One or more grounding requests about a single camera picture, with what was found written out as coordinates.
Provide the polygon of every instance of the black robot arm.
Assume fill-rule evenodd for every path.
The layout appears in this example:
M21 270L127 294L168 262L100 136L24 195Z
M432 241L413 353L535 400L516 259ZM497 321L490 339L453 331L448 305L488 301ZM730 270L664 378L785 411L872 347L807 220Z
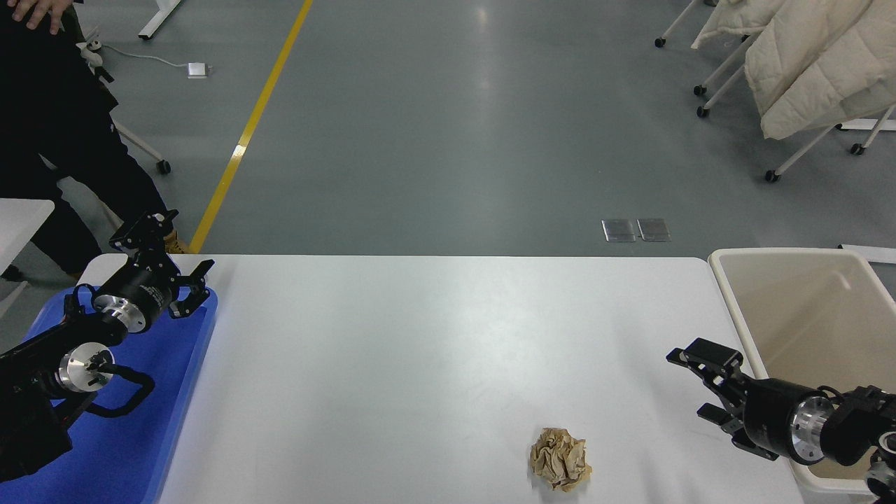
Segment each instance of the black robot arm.
M675 348L666 360L691 370L719 397L722 408L704 404L697 414L730 434L738 448L802 465L826 457L853 465L875 448L866 483L878 503L896 504L896 395L870 386L841 394L750 378L740 370L740 352L702 338Z
M0 482L34 474L72 449L68 429L81 414L128 414L154 388L149 375L116 364L109 347L148 330L166 309L187 317L209 297L204 277L213 261L182 276L165 253L175 215L146 214L123 226L110 244L134 252L128 263L95 291L75 287L60 324L0 355ZM91 313L78 301L81 287L92 292ZM190 292L179 300L182 287ZM114 376L140 389L117 408L94 404Z

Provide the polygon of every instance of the boot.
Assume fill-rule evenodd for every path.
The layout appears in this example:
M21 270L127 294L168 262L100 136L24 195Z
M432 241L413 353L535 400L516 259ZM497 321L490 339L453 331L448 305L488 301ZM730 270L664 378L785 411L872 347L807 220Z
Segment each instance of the boot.
M183 240L177 237L177 230L165 237L165 252L169 254L193 254Z

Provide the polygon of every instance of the beige plastic bin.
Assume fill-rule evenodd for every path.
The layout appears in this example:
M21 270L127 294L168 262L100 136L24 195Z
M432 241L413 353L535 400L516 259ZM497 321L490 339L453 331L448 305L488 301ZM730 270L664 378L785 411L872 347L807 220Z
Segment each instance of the beige plastic bin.
M717 250L710 266L757 378L896 391L896 303L860 255L821 248ZM790 463L813 491L869 494L867 458Z

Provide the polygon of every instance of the gray floor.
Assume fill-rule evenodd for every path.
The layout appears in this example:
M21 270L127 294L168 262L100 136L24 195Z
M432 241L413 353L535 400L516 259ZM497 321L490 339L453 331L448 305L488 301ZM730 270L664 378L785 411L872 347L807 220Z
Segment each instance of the gray floor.
M737 39L689 47L709 7L663 49L687 4L318 0L203 253L697 256L718 248L896 247L884 133L834 132L774 185L767 169L812 133L763 140L745 82L700 120L691 88ZM301 7L185 0L151 42L153 2L93 3L104 43L211 78L104 51L114 116L162 151L153 171L178 228L195 231ZM135 154L152 170L151 160ZM64 182L98 237L94 199ZM607 243L606 218L664 218L668 243ZM29 246L32 287L0 320L3 346L71 282ZM876 266L891 292L896 268Z

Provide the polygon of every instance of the metal floor plate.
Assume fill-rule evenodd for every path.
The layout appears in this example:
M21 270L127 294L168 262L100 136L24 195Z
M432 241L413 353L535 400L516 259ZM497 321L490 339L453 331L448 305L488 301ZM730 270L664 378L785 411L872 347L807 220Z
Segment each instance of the metal floor plate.
M663 219L638 219L638 229L644 241L671 241L669 228Z
M604 219L604 236L609 242L634 241L634 226L628 219Z

